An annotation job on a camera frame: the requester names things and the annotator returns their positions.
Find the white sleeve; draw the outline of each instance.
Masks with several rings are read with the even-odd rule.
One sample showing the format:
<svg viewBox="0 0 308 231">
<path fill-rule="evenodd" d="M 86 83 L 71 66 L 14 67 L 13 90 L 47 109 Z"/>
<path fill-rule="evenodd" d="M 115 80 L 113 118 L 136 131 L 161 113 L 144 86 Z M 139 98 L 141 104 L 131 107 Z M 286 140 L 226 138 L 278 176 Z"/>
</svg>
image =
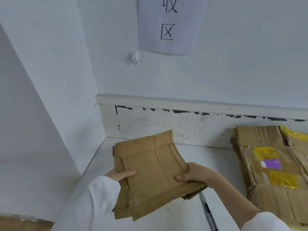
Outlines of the white sleeve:
<svg viewBox="0 0 308 231">
<path fill-rule="evenodd" d="M 121 186 L 106 176 L 98 176 L 85 193 L 70 207 L 62 222 L 55 223 L 52 231 L 96 230 L 102 216 L 110 214 L 115 207 Z"/>
<path fill-rule="evenodd" d="M 241 231 L 290 231 L 290 228 L 270 212 L 261 212 L 247 221 L 242 227 Z"/>
</svg>

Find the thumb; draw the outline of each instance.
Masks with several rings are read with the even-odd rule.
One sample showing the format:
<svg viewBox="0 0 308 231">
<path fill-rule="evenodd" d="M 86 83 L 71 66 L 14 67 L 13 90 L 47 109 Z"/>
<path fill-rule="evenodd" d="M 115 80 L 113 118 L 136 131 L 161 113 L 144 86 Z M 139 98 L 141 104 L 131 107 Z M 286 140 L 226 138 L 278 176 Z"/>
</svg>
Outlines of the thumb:
<svg viewBox="0 0 308 231">
<path fill-rule="evenodd" d="M 179 174 L 179 175 L 176 175 L 174 177 L 175 180 L 177 181 L 189 181 L 190 180 L 190 176 L 189 176 L 189 173 L 187 174 Z"/>
<path fill-rule="evenodd" d="M 118 180 L 122 180 L 123 178 L 133 176 L 136 173 L 136 170 L 126 170 L 120 173 L 117 173 Z"/>
</svg>

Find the purple label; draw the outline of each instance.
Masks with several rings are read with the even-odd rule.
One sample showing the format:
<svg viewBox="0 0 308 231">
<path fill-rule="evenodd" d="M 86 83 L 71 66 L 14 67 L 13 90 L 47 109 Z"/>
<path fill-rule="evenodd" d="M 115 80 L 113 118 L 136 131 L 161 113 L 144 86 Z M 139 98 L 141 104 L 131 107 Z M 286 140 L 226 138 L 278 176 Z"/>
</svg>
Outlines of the purple label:
<svg viewBox="0 0 308 231">
<path fill-rule="evenodd" d="M 265 159 L 264 163 L 266 164 L 267 168 L 277 168 L 282 169 L 281 164 L 277 158 L 275 159 Z"/>
</svg>

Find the white shelf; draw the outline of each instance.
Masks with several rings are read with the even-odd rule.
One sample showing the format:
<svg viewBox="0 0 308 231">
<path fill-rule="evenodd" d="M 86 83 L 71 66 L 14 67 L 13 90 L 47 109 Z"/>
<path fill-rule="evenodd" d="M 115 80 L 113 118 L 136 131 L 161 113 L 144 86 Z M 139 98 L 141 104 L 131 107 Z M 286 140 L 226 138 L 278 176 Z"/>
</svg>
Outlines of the white shelf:
<svg viewBox="0 0 308 231">
<path fill-rule="evenodd" d="M 75 189 L 57 222 L 68 207 L 79 198 L 87 185 L 98 175 L 104 175 L 114 167 L 112 147 L 123 139 L 106 138 L 90 163 L 83 178 Z M 237 190 L 246 195 L 246 189 L 237 159 L 233 150 L 210 147 L 197 147 L 176 144 L 179 153 L 186 162 L 194 161 L 209 167 L 223 175 Z M 203 192 L 219 230 L 238 231 L 238 227 L 214 190 L 207 188 Z M 133 222 L 132 218 L 115 220 L 114 215 L 102 218 L 104 230 L 211 230 L 199 196 L 185 201 L 173 200 L 151 214 Z"/>
</svg>

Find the cardboard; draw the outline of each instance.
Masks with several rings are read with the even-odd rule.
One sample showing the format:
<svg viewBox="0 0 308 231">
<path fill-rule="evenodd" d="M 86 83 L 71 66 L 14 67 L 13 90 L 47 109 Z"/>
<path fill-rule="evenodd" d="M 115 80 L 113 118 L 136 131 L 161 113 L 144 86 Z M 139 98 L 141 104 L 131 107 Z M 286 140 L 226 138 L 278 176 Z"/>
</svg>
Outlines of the cardboard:
<svg viewBox="0 0 308 231">
<path fill-rule="evenodd" d="M 308 226 L 308 142 L 279 126 L 236 127 L 231 139 L 248 199 L 288 225 Z"/>
<path fill-rule="evenodd" d="M 204 183 L 173 178 L 189 172 L 189 167 L 175 147 L 172 130 L 117 143 L 113 154 L 116 171 L 137 170 L 120 182 L 116 219 L 132 216 L 135 221 L 176 198 L 189 199 L 206 188 Z"/>
</svg>

